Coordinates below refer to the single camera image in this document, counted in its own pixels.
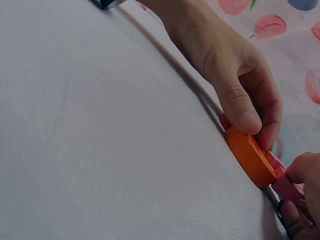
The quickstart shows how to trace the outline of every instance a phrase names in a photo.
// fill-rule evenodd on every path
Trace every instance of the fingernail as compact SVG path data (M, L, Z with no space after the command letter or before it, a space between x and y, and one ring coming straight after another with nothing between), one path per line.
M258 116L253 111L246 111L238 117L238 123L242 128L255 128L257 125Z
M278 212L279 212L279 213L281 212L282 204L284 204L284 201L283 201L283 200L280 200L280 202L279 202L279 204L278 204Z

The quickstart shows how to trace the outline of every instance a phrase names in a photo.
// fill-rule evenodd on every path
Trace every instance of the orange disc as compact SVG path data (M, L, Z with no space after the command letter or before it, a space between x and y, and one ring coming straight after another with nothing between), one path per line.
M224 136L236 159L258 188L265 189L277 180L274 169L253 136L234 126L226 130Z

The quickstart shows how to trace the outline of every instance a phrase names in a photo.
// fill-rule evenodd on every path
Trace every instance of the red toy piece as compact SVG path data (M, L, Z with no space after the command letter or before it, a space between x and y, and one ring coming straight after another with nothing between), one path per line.
M300 184L292 183L281 166L275 170L277 180L272 183L273 190L284 201L291 201L309 220L315 222L308 211L305 200L305 191Z
M229 129L232 126L232 124L229 122L229 120L227 119L225 114L222 114L219 117L219 120L220 120L220 123L223 126L224 130Z

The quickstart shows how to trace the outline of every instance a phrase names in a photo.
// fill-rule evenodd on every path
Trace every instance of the toy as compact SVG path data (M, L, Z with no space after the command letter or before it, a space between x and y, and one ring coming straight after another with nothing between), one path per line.
M274 169L252 136L234 126L228 128L224 136L236 159L258 188L265 189L277 180Z
M232 126L224 114L219 119L225 129L224 136L230 149L256 186L263 190L271 185L280 198L293 202L314 222L306 205L304 187L290 181L283 163L270 151L263 152L253 136Z

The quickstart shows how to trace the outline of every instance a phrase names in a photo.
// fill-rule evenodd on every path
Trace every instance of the bed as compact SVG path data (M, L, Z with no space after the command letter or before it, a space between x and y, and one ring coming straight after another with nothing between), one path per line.
M211 4L248 38L267 7L230 16ZM274 49L266 58L283 93L278 154L287 165L317 150L319 105L305 91L309 69L320 68L310 25L319 6L312 11L288 8L287 32L251 38ZM210 104L123 11L4 0L0 31L0 239L286 239L276 196L252 183ZM301 40L305 50L295 48Z

